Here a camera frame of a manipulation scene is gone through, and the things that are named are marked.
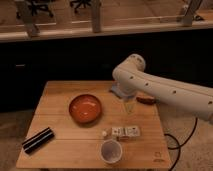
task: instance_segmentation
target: white cup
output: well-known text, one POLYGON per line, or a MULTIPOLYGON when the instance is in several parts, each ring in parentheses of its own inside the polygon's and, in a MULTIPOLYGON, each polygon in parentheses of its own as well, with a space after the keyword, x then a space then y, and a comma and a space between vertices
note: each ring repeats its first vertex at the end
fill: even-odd
POLYGON ((101 145, 101 158, 108 164, 118 162, 122 157, 122 153, 121 144, 116 140, 109 139, 101 145))

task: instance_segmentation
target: cable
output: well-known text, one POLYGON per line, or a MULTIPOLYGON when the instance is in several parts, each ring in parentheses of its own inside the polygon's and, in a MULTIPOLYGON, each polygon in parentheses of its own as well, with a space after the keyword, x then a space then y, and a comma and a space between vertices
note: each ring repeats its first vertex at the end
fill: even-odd
MULTIPOLYGON (((164 134, 164 135, 165 135, 165 136, 171 137, 173 140, 175 140, 176 144, 177 144, 178 146, 180 146, 179 141, 178 141, 177 138, 175 138, 173 135, 171 135, 171 134, 164 134)), ((178 162, 179 159, 180 159, 180 155, 181 155, 181 148, 178 149, 177 158, 176 158, 175 162, 173 163, 172 167, 169 169, 169 171, 172 171, 172 169, 176 166, 177 162, 178 162)))
POLYGON ((198 122, 198 118, 195 118, 195 123, 194 123, 194 127, 192 129, 192 132, 190 133, 190 135, 188 136, 188 138, 183 142, 183 144, 177 146, 177 147, 168 147, 170 150, 177 150, 181 147, 183 147, 189 140, 190 138, 192 137, 192 135, 194 134, 196 128, 197 128, 197 122, 198 122))
POLYGON ((188 136, 188 138, 183 142, 183 144, 180 144, 179 141, 177 140, 177 138, 175 138, 175 136, 173 136, 171 134, 164 134, 165 136, 169 136, 170 138, 175 140, 175 142, 177 144, 177 147, 168 147, 168 149, 169 150, 178 150, 177 158, 176 158, 175 162, 173 163, 172 167, 169 169, 169 171, 172 171, 172 169, 176 166, 177 162, 179 161, 180 155, 181 155, 181 148, 190 140, 190 138, 194 134, 194 132, 195 132, 195 130, 197 128, 197 122, 198 122, 198 118, 195 118, 194 127, 193 127, 190 135, 188 136))

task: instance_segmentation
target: red bowl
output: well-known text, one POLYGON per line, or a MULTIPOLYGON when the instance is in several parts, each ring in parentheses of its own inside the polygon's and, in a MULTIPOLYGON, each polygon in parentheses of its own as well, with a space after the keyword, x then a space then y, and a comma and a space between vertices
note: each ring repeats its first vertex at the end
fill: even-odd
POLYGON ((101 115, 101 102, 93 95, 82 94, 71 101, 69 112, 76 122, 89 123, 101 115))

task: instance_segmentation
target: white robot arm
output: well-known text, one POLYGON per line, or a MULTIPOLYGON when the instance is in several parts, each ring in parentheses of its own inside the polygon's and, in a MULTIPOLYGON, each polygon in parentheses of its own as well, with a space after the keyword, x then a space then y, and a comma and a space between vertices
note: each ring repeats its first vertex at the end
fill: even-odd
POLYGON ((145 60, 130 55, 113 70, 117 82, 114 92, 129 98, 143 91, 165 102, 193 112, 198 118, 213 124, 213 89, 144 73, 145 60))

